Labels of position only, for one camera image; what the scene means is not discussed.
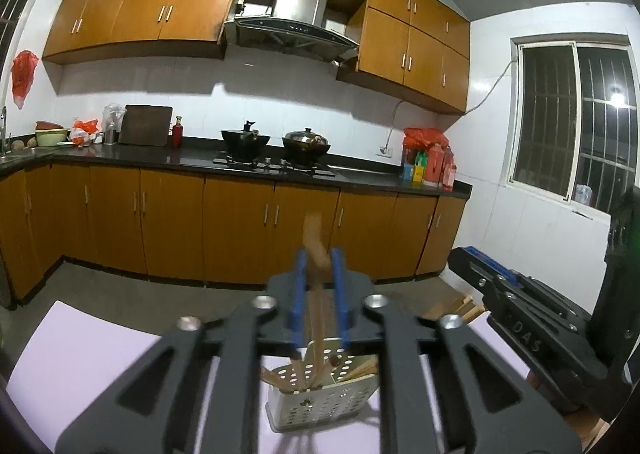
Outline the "chopstick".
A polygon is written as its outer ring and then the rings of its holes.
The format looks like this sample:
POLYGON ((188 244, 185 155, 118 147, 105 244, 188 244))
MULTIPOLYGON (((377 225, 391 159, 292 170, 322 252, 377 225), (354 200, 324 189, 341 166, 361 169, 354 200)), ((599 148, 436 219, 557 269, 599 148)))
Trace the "chopstick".
POLYGON ((306 252, 306 278, 309 287, 309 315, 311 337, 314 344, 314 370, 308 388, 316 388, 322 378, 323 361, 323 286, 331 274, 331 259, 321 240, 321 214, 307 213, 303 228, 303 246, 306 252))

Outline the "black kitchen countertop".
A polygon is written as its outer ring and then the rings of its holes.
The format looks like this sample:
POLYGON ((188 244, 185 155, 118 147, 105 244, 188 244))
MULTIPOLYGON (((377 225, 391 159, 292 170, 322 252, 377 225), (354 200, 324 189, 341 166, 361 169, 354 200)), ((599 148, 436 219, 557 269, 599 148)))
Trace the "black kitchen countertop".
POLYGON ((284 150, 268 146, 254 165, 235 163, 226 156, 221 141, 187 139, 180 148, 134 145, 61 146, 25 149, 1 158, 1 176, 44 165, 112 166, 175 173, 231 177, 291 184, 342 188, 349 191, 390 192, 422 196, 450 196, 468 200, 473 186, 455 181, 451 191, 413 183, 401 177, 401 169, 388 163, 328 154, 312 170, 296 169, 284 160, 284 150))

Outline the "lower wooden kitchen cabinets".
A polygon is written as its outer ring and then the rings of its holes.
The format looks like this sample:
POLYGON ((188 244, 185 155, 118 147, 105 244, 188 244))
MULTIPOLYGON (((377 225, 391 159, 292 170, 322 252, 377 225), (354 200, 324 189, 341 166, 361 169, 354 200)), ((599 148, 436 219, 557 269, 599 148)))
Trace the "lower wooden kitchen cabinets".
POLYGON ((307 214, 350 270, 444 270, 465 200, 46 163, 1 180, 1 270, 25 300, 58 260, 171 281, 262 285, 290 270, 307 214))

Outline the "grey perforated utensil holder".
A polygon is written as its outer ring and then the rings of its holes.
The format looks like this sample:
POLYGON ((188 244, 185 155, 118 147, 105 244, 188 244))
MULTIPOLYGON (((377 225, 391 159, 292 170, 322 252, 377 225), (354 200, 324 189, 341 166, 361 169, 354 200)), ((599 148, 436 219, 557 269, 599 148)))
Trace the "grey perforated utensil holder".
POLYGON ((298 364, 271 368, 265 411, 275 432, 339 422, 357 415, 378 390, 378 358, 348 353, 337 338, 313 342, 298 364), (321 351, 321 358, 314 353, 321 351))

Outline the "chopsticks at table edge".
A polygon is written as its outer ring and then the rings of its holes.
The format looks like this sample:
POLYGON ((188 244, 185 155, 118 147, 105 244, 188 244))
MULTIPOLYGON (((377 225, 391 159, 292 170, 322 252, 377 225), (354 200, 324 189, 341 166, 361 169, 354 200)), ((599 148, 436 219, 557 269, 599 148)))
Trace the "chopsticks at table edge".
POLYGON ((483 304, 476 304, 471 296, 465 296, 452 301, 450 304, 436 302, 434 307, 423 314, 424 318, 439 319, 446 314, 457 314, 465 324, 469 324, 485 312, 483 304))

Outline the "black wok with lid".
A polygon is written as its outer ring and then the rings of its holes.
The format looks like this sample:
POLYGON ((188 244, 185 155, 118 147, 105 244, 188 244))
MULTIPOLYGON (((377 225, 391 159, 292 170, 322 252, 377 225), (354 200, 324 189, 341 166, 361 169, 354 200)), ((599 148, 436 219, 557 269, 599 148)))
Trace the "black wok with lid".
POLYGON ((311 128, 304 131, 292 131, 282 137, 284 157, 291 165, 313 167, 331 148, 328 140, 311 128))

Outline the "red packages on counter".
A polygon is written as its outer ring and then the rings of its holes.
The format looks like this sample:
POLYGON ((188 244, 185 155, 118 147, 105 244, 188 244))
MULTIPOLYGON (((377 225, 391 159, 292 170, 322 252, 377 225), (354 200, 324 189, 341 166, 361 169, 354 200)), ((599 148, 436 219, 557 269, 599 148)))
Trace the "red packages on counter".
POLYGON ((445 192, 454 189, 457 166, 447 136, 436 128, 406 128, 401 164, 412 183, 433 186, 445 192))

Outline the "black wok left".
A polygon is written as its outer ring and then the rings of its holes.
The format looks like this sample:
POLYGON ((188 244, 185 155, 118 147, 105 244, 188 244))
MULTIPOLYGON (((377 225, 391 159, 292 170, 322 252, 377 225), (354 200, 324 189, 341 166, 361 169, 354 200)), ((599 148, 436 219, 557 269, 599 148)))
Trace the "black wok left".
POLYGON ((270 136, 253 129, 254 121, 246 120, 241 130, 222 130, 227 155, 235 161, 255 161, 270 141, 270 136))

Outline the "red bottle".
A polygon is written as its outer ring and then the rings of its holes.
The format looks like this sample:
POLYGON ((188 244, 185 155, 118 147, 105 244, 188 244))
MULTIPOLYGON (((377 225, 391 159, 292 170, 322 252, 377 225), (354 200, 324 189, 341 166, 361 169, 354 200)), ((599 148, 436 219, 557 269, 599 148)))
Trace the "red bottle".
POLYGON ((171 147, 172 148, 180 148, 182 145, 183 139, 183 125, 182 125, 182 117, 177 116, 176 122, 171 129, 171 147))

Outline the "window with bars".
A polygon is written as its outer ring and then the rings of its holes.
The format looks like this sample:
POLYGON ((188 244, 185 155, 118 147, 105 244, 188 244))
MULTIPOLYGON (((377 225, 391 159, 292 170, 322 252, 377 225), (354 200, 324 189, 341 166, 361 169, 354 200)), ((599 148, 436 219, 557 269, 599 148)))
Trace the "window with bars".
POLYGON ((518 46, 516 62, 509 183, 611 212, 637 177, 639 89, 630 48, 530 42, 518 46))

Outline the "dark cutting board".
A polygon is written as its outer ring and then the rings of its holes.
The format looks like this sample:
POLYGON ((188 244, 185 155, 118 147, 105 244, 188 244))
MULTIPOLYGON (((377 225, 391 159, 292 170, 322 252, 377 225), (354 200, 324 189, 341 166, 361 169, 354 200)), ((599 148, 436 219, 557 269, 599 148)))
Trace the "dark cutting board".
POLYGON ((169 106, 127 105, 118 143, 165 147, 171 118, 172 108, 169 106))

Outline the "steel range hood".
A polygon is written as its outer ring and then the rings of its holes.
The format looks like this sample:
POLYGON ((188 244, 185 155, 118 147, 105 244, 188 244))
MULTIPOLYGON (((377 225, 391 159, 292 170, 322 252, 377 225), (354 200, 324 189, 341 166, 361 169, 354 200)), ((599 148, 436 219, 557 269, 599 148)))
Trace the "steel range hood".
POLYGON ((234 0, 224 34, 256 50, 341 65, 358 56, 367 0, 234 0))

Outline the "green basin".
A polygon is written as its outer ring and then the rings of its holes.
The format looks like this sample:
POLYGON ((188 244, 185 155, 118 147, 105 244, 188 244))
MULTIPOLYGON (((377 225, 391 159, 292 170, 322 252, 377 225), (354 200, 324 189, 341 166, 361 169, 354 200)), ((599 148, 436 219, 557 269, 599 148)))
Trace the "green basin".
POLYGON ((37 121, 35 138, 39 147, 54 147, 65 142, 68 130, 63 125, 47 121, 37 121))

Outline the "upper wooden cabinets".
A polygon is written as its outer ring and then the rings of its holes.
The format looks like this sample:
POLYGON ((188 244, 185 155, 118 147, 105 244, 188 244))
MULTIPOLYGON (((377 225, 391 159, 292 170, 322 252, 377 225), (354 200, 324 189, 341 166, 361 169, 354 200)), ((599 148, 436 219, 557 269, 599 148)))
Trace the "upper wooden cabinets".
POLYGON ((338 80, 462 115, 469 21, 439 0, 62 0, 43 56, 223 58, 229 44, 330 62, 338 80))

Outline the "red plastic bag on wall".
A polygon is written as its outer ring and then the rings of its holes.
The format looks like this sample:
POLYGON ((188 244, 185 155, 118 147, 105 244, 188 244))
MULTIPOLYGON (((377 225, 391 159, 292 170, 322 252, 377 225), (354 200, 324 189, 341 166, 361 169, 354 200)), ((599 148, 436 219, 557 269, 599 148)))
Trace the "red plastic bag on wall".
POLYGON ((31 50, 22 50, 12 62, 12 95, 13 102, 18 109, 22 109, 26 97, 32 88, 35 79, 35 71, 39 58, 31 50))

